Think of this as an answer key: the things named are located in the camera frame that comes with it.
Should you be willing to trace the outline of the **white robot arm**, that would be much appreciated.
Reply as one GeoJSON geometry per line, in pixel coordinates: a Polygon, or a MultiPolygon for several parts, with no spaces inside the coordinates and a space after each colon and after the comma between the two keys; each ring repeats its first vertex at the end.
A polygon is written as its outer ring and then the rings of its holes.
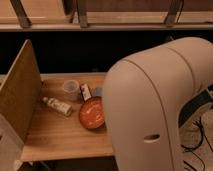
{"type": "Polygon", "coordinates": [[[184,171],[178,119],[213,84],[213,43],[181,38],[118,61],[102,99],[119,171],[184,171]]]}

